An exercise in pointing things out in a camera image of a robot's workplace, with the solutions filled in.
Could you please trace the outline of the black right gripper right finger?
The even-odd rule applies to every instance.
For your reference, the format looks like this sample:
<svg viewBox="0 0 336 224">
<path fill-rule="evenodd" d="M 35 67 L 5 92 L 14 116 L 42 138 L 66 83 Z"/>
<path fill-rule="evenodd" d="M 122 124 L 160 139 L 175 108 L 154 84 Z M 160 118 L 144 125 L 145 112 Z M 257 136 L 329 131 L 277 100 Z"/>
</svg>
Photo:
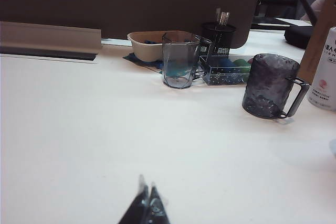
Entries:
<svg viewBox="0 0 336 224">
<path fill-rule="evenodd" d="M 169 224 L 163 201 L 155 183 L 151 184 L 151 192 L 148 201 L 148 208 L 145 214 L 147 224 Z"/>
</svg>

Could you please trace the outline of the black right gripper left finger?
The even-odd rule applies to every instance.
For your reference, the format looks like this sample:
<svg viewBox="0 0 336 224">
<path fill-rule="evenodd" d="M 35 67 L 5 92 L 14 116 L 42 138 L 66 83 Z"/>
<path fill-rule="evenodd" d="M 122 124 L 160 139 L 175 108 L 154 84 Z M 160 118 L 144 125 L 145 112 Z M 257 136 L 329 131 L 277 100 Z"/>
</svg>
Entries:
<svg viewBox="0 0 336 224">
<path fill-rule="evenodd" d="M 149 187 L 144 176 L 140 174 L 138 180 L 138 192 L 119 223 L 144 223 L 148 205 Z"/>
</svg>

